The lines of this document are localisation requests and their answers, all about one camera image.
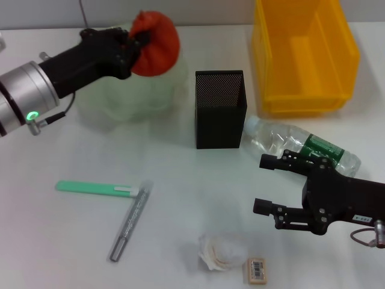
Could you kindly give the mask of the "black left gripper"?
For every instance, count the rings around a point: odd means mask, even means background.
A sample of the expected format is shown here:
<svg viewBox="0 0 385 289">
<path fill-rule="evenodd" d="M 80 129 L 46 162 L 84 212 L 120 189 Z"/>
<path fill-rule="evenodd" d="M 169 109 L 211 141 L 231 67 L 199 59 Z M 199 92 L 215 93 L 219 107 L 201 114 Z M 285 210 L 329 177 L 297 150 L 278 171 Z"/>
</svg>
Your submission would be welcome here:
<svg viewBox="0 0 385 289">
<path fill-rule="evenodd" d="M 121 27 L 84 29 L 79 35 L 78 45 L 39 64 L 59 98 L 106 76 L 129 78 L 141 49 L 150 43 L 150 31 L 129 36 Z"/>
</svg>

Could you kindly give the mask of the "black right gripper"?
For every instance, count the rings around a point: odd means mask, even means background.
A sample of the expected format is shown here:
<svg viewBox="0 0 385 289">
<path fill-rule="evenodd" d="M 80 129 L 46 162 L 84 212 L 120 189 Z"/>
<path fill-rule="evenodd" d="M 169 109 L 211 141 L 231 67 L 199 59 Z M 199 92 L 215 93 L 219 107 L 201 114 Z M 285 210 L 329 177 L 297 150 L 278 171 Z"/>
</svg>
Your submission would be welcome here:
<svg viewBox="0 0 385 289">
<path fill-rule="evenodd" d="M 299 153 L 284 150 L 281 158 L 263 154 L 260 168 L 284 170 L 307 176 L 303 208 L 289 208 L 255 199 L 253 212 L 272 215 L 276 229 L 310 231 L 324 235 L 333 222 L 374 226 L 384 221 L 384 184 L 341 175 L 326 164 L 317 164 Z"/>
</svg>

